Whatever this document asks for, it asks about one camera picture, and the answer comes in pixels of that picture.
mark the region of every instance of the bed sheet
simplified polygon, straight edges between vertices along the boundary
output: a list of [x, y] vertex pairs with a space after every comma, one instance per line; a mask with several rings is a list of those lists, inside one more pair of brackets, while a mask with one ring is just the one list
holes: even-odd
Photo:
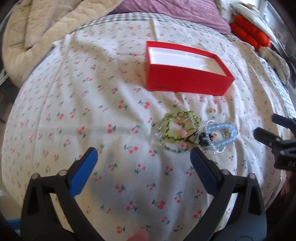
[[[147, 40], [214, 52], [236, 79], [223, 97], [149, 92], [144, 88]], [[145, 229], [150, 240], [183, 240], [212, 201], [191, 166], [190, 152], [167, 151], [154, 137], [166, 113], [183, 110], [194, 111], [201, 124], [209, 119], [234, 124], [235, 143], [222, 154], [203, 152], [232, 174], [255, 173], [267, 207], [285, 173], [274, 169], [271, 150], [252, 132], [260, 126], [292, 137], [271, 122], [273, 113], [296, 116], [288, 93], [249, 44], [158, 14], [107, 16], [55, 43], [21, 88], [9, 116], [3, 183], [21, 205], [33, 173], [55, 175], [92, 146], [98, 163], [76, 201], [102, 237], [125, 241]], [[226, 224], [234, 199], [217, 230]], [[54, 200], [62, 224], [70, 228]]]

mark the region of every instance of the purple pillow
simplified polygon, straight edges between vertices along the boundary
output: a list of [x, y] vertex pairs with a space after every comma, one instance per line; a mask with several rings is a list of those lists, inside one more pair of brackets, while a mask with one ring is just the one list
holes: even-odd
[[111, 14], [128, 12], [161, 13], [206, 25], [222, 34], [231, 32], [214, 0], [124, 0]]

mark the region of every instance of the fluffy beige blanket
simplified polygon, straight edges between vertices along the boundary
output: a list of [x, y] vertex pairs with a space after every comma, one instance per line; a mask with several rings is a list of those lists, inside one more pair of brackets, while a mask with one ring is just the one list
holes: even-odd
[[3, 36], [2, 58], [12, 82], [21, 87], [52, 48], [79, 26], [105, 16], [122, 0], [24, 0]]

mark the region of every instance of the cherry print fabric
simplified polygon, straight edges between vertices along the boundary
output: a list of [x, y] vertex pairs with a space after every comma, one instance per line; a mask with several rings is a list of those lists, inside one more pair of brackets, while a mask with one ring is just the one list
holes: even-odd
[[[56, 42], [34, 70], [4, 134], [2, 179], [8, 191], [22, 205], [33, 173], [55, 175], [95, 147], [98, 162], [76, 201], [100, 235], [125, 241], [145, 229], [150, 240], [183, 240], [212, 196], [192, 167], [190, 152], [163, 149], [154, 133], [166, 113], [192, 110], [202, 125], [209, 119], [234, 124], [238, 138], [222, 154], [202, 150], [220, 169], [242, 176], [255, 173], [267, 207], [285, 173], [274, 169], [271, 150], [255, 141], [252, 132], [260, 126], [284, 139], [292, 137], [271, 122], [273, 113], [295, 116], [278, 77], [249, 44], [231, 42], [199, 24], [141, 16], [149, 19], [108, 22], [106, 17], [81, 27]], [[147, 40], [214, 52], [236, 79], [223, 97], [149, 92]], [[217, 112], [210, 113], [211, 108]], [[217, 230], [226, 224], [234, 200]], [[63, 226], [70, 229], [54, 196], [53, 202]]]

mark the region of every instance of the red box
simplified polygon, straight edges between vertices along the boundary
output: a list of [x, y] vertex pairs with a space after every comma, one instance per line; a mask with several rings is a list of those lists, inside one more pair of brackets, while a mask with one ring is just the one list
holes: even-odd
[[222, 96], [234, 80], [217, 55], [183, 45], [147, 41], [145, 62], [149, 91]]

